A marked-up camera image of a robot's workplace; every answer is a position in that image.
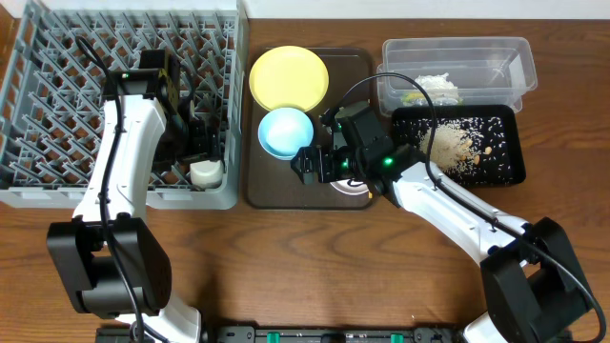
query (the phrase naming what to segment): wooden table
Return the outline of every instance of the wooden table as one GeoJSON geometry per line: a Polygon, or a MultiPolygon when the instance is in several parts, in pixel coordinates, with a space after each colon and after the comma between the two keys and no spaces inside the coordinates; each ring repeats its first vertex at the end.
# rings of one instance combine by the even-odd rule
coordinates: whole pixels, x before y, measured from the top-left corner
{"type": "MultiPolygon", "coordinates": [[[[359,47],[380,63],[388,38],[481,35],[527,38],[539,87],[518,114],[526,181],[475,193],[532,221],[557,220],[610,314],[610,23],[252,20],[250,45],[251,54],[359,47]]],[[[50,222],[71,211],[0,204],[0,218],[0,341],[92,342],[108,322],[74,312],[45,245],[50,222]]],[[[174,288],[214,324],[465,325],[485,311],[477,265],[386,201],[365,212],[263,212],[242,196],[229,211],[149,209],[149,224],[172,260],[174,288]]],[[[572,327],[580,339],[597,329],[591,313],[572,327]]]]}

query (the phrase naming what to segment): yellow plate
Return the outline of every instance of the yellow plate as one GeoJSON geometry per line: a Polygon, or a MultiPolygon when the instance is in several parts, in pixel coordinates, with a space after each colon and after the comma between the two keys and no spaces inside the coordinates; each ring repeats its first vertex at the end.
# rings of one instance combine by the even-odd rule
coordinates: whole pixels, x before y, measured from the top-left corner
{"type": "Polygon", "coordinates": [[[250,71],[250,91],[267,111],[293,108],[309,111],[328,89],[328,71],[313,52],[279,47],[265,52],[250,71]]]}

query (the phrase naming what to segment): light blue bowl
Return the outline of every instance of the light blue bowl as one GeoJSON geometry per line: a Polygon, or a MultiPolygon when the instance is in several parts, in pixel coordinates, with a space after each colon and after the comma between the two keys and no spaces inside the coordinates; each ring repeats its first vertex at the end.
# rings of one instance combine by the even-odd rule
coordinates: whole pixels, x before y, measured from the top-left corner
{"type": "Polygon", "coordinates": [[[291,160],[312,144],[314,125],[307,114],[290,108],[270,111],[258,126],[258,141],[271,156],[291,160]]]}

